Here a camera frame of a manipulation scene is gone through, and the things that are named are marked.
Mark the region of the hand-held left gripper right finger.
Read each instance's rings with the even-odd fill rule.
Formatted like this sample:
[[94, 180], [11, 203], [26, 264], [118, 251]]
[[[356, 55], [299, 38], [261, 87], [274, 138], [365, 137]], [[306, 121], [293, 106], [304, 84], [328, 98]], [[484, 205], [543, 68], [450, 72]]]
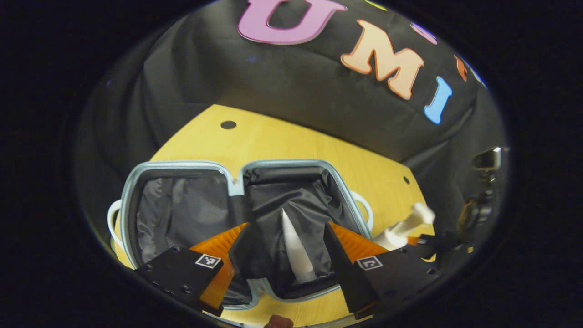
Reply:
[[423, 259], [421, 248], [395, 251], [333, 222], [325, 224], [323, 241], [348, 311], [356, 319], [392, 315], [412, 305], [443, 272]]

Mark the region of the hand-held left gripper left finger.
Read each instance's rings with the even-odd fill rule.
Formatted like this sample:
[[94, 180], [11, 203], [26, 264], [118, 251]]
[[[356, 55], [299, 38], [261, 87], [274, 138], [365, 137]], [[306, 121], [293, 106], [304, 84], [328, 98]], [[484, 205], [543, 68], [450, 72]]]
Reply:
[[248, 255], [244, 243], [250, 230], [243, 223], [191, 247], [173, 246], [136, 272], [186, 307], [220, 316], [229, 287]]

